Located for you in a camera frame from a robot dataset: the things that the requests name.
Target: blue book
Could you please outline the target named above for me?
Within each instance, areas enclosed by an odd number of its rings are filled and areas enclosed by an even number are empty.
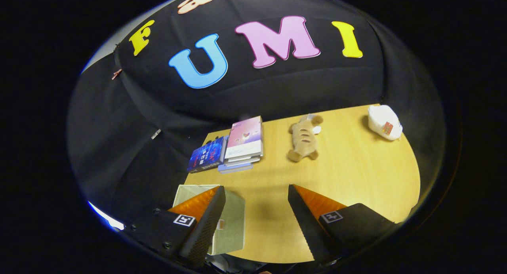
[[[219,165],[219,172],[222,174],[233,173],[233,172],[237,172],[237,171],[252,169],[253,167],[254,166],[252,163],[244,163],[244,164],[239,164],[239,165],[234,165],[234,166],[226,166],[226,165],[222,164],[222,165]]]
[[[228,136],[221,137],[194,150],[190,157],[187,172],[196,173],[223,164],[227,138]]]

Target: book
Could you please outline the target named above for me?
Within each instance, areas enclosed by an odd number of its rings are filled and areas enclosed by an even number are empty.
[[[259,160],[261,160],[261,157],[260,156],[255,156],[255,157],[252,157],[252,158],[249,158],[249,159],[239,160],[239,161],[235,161],[235,162],[225,162],[223,165],[228,166],[228,167],[232,167],[232,166],[238,166],[238,165],[241,165],[241,164],[258,162]]]
[[[232,167],[225,166],[224,164],[222,164],[222,165],[219,165],[219,172],[222,174],[233,173],[233,172],[237,172],[237,171],[252,169],[253,167],[254,166],[252,163],[240,164],[240,165],[232,166]]]
[[[262,118],[260,116],[232,125],[225,153],[226,162],[263,156],[263,151]]]
[[[187,172],[196,173],[223,164],[228,136],[221,137],[194,150]]]

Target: plush toy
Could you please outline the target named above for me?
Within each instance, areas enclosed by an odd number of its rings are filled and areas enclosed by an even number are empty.
[[[402,138],[403,126],[390,106],[370,106],[368,108],[368,126],[375,133],[390,141]]]
[[[317,139],[314,134],[318,132],[314,132],[314,128],[322,121],[321,116],[305,115],[298,123],[290,125],[288,132],[292,133],[294,149],[287,153],[288,159],[294,162],[299,162],[306,156],[317,159]]]

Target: pink book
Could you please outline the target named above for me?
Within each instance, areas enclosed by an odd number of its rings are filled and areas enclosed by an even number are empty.
[[[257,116],[234,123],[229,134],[225,159],[263,155],[262,118]]]

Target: cardboard box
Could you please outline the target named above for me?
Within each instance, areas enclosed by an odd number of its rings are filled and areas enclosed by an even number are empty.
[[[219,185],[180,185],[172,206]],[[225,190],[226,202],[213,235],[208,254],[217,255],[243,249],[245,238],[245,200]]]

